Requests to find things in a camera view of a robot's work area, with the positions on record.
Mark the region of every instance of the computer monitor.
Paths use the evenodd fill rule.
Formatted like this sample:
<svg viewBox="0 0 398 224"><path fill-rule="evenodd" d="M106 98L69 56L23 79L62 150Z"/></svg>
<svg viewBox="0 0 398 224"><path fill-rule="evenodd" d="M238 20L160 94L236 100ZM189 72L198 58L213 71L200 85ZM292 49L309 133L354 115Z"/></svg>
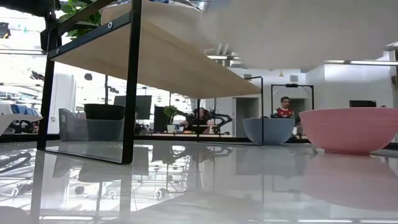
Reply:
<svg viewBox="0 0 398 224"><path fill-rule="evenodd" d="M125 106L126 96L115 96L114 105ZM149 119L152 96L136 96L136 119Z"/></svg>
<svg viewBox="0 0 398 224"><path fill-rule="evenodd" d="M374 100L350 100L349 107L376 107Z"/></svg>

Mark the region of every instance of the light wood board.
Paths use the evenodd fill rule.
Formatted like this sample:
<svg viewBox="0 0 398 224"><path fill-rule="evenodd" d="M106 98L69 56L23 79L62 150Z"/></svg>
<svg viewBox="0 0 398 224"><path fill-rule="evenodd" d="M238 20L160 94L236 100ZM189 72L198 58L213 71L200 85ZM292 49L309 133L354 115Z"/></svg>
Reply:
<svg viewBox="0 0 398 224"><path fill-rule="evenodd" d="M130 25L53 58L54 61L127 78ZM141 21L138 83L198 99L259 94L239 77L153 23Z"/></svg>

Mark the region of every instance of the black monitor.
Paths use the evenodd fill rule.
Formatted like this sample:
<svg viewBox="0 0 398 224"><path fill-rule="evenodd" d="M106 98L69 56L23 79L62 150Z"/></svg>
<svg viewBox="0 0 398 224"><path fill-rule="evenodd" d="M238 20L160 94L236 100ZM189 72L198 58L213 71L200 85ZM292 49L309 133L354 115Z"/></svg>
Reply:
<svg viewBox="0 0 398 224"><path fill-rule="evenodd" d="M126 96L115 96L114 105L125 106ZM136 96L136 119L149 119L152 96Z"/></svg>
<svg viewBox="0 0 398 224"><path fill-rule="evenodd" d="M374 100L350 100L349 107L376 107Z"/></svg>
<svg viewBox="0 0 398 224"><path fill-rule="evenodd" d="M163 133L167 129L169 117L163 112L163 106L155 106L154 132Z"/></svg>

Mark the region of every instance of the black metal frame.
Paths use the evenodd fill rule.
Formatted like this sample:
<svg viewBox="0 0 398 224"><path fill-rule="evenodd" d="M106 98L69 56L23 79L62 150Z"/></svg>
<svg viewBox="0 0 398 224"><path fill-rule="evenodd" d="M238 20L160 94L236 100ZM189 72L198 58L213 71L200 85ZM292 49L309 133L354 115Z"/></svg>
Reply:
<svg viewBox="0 0 398 224"><path fill-rule="evenodd" d="M264 78L263 77L249 77L249 78L244 78L245 80L253 80L253 79L260 79L261 80L261 118L264 117ZM216 98L214 98L214 105L215 105L215 110L216 110ZM232 144L231 142L236 142L236 141L228 141L228 139L223 139L223 141L220 141L219 138L216 138L217 141L219 141L219 143L217 144ZM250 142L252 143L252 141L250 141L248 138L230 138L230 140L232 139L244 139L245 141L239 141L239 142ZM249 144L233 144L235 146L248 146ZM264 145L264 119L261 119L261 144L256 144L255 146L263 146Z"/></svg>
<svg viewBox="0 0 398 224"><path fill-rule="evenodd" d="M314 102L314 95L313 95L313 85L295 85L289 86L289 84L282 85L282 84L272 84L271 85L271 113L274 112L274 86L284 86L286 88L297 88L297 87L310 87L311 88L311 98L312 98L312 110L315 110L315 102Z"/></svg>
<svg viewBox="0 0 398 224"><path fill-rule="evenodd" d="M60 43L59 41L61 35L68 31L71 27L73 27L77 22L82 21L87 16L90 16L92 15L92 13L99 11L101 8L107 6L113 1L114 0L97 0L81 10L79 13L67 19L66 21L58 25L47 26L47 30L45 30L48 31L49 34L47 41L48 55L45 67L43 100L41 107L41 113L44 118L40 121L39 124L39 136L37 140L37 149L40 151L46 151L46 140L49 125L49 114L55 65L55 62L52 59L62 53L73 50L87 42L95 40L102 35L105 35L128 24L131 24L131 29L124 122L126 124L134 122L134 115L136 110L137 71L139 61L142 0L132 0L132 8L129 13L113 20L112 22L109 22L108 24L102 25L92 30L91 32L87 33L83 37L78 38L77 40L74 40L63 46L62 43ZM125 138L123 138L122 160L120 163L117 162L118 164L130 164L132 162L134 150L134 128L134 125L124 125L123 134Z"/></svg>

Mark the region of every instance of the blue bowl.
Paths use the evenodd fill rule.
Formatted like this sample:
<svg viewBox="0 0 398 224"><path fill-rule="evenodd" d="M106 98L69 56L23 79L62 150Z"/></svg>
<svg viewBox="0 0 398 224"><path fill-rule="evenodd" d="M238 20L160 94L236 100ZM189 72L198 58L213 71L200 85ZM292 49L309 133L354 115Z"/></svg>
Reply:
<svg viewBox="0 0 398 224"><path fill-rule="evenodd" d="M279 145L285 143L293 133L294 119L263 118L264 142L266 145ZM261 144L261 118L248 118L243 120L244 132L255 143Z"/></svg>

